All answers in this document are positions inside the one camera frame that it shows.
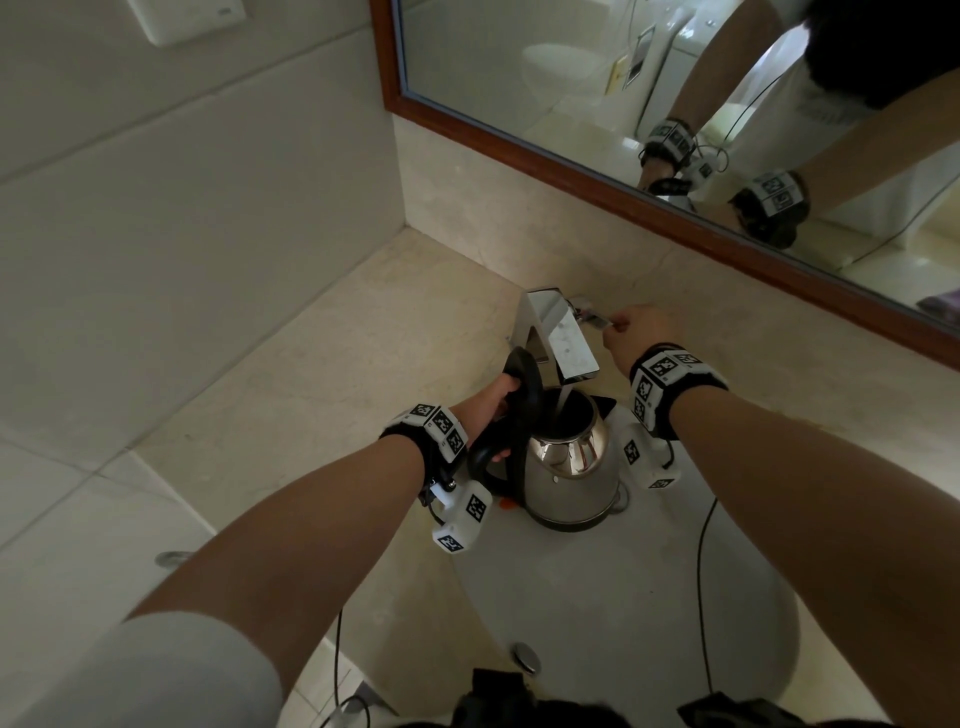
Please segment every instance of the wristband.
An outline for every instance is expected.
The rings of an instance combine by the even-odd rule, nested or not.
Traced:
[[[380,437],[387,435],[413,440],[423,455],[420,503],[428,505],[434,499],[430,490],[434,484],[446,491],[453,490],[453,476],[467,458],[467,432],[449,409],[418,404],[393,418]]]
[[[693,131],[685,122],[663,119],[647,137],[640,152],[640,165],[645,165],[647,158],[663,159],[673,165],[673,173],[677,174],[686,167],[696,146]]]
[[[657,344],[630,370],[634,390],[634,416],[654,437],[679,440],[670,424],[670,408],[693,387],[730,389],[713,369],[676,344]]]
[[[803,180],[796,172],[771,172],[747,183],[730,200],[743,229],[761,243],[786,250],[810,214]]]

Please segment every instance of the white sleeve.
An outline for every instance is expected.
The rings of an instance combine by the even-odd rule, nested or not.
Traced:
[[[167,612],[108,632],[13,728],[274,728],[276,669],[233,627]]]
[[[783,27],[787,30],[795,28],[804,22],[806,11],[813,4],[813,0],[767,0],[777,15],[783,21]]]

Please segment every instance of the hand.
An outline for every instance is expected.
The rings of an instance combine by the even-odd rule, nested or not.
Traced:
[[[673,165],[666,159],[651,157],[647,159],[646,164],[643,165],[643,174],[640,175],[640,182],[636,188],[646,192],[654,182],[667,180],[673,177],[674,174]]]
[[[696,203],[694,205],[694,212],[702,217],[706,217],[710,222],[722,225],[727,230],[739,232],[741,235],[747,234],[747,232],[743,230],[743,226],[740,225],[740,218],[736,214],[736,209],[730,203],[724,203],[723,205]]]
[[[616,368],[630,376],[630,368],[655,344],[680,344],[683,333],[670,314],[652,305],[631,305],[614,313],[613,326],[603,332],[603,345],[613,354]]]
[[[450,411],[467,431],[468,445],[473,444],[496,415],[502,415],[507,411],[507,402],[504,398],[511,392],[515,392],[519,386],[518,379],[510,375],[500,375],[473,397],[450,407]]]

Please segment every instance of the mirror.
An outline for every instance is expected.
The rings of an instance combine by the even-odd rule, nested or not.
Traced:
[[[956,331],[960,46],[946,2],[904,7],[400,0],[399,25],[408,92]]]

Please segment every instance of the person's left arm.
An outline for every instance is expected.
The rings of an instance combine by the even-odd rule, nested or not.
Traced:
[[[450,407],[472,442],[517,382],[499,376]],[[177,569],[128,619],[193,612],[223,621],[274,664],[284,695],[387,548],[423,484],[412,440],[389,435],[255,505]]]
[[[960,141],[960,68],[915,88],[797,168],[810,214],[827,212]],[[698,211],[738,228],[728,204]]]

